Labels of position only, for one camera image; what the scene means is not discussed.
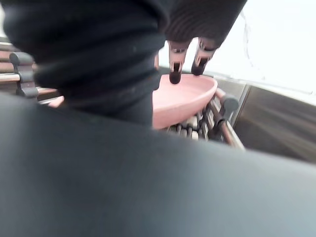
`dark cloth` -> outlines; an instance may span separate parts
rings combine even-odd
[[[154,56],[168,40],[220,46],[245,0],[2,0],[4,31],[65,105],[151,125]]]

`metal rod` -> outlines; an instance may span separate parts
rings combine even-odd
[[[56,89],[42,88],[42,87],[37,87],[37,89],[39,91],[39,95],[49,94],[49,93],[53,93],[57,91]]]
[[[206,141],[208,140],[208,137],[207,137],[207,125],[206,125],[205,122],[201,123],[201,127],[199,129],[199,134],[204,140],[206,140]]]
[[[223,133],[224,140],[225,142],[227,142],[227,144],[232,147],[245,150],[243,144],[241,143],[240,139],[238,138],[237,134],[228,121],[222,121],[219,126]]]
[[[181,129],[182,129],[181,124],[178,124],[178,125],[177,125],[177,134],[178,134],[178,135],[181,134]]]
[[[3,73],[0,74],[0,83],[19,81],[20,76],[16,73]]]
[[[215,96],[218,98],[218,99],[222,99],[224,96],[226,95],[226,93],[220,89],[220,88],[217,88],[216,91],[215,91]]]
[[[192,138],[192,126],[188,125],[187,127],[187,137]]]

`metal rack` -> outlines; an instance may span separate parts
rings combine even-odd
[[[38,96],[57,93],[55,89],[40,88],[35,85],[33,80],[34,61],[30,55],[23,52],[13,52],[10,54],[9,61],[12,64],[13,73],[0,74],[0,83],[15,83],[16,94],[36,99]],[[51,97],[49,96],[40,103],[47,104],[50,101]],[[241,141],[229,123],[232,113],[238,107],[238,100],[235,97],[218,88],[213,99],[202,111],[187,121],[165,130],[192,139],[225,142],[232,147],[243,150]]]
[[[168,133],[191,139],[224,142],[234,148],[244,150],[244,146],[230,124],[230,118],[239,107],[238,100],[217,89],[205,108],[185,122],[165,129]]]

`stainless steel surface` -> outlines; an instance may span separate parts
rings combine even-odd
[[[241,143],[240,139],[238,138],[228,121],[221,122],[220,128],[223,133],[224,140],[225,142],[227,142],[227,144],[240,150],[245,150],[243,144]]]
[[[316,107],[250,86],[235,132],[246,148],[316,163]]]

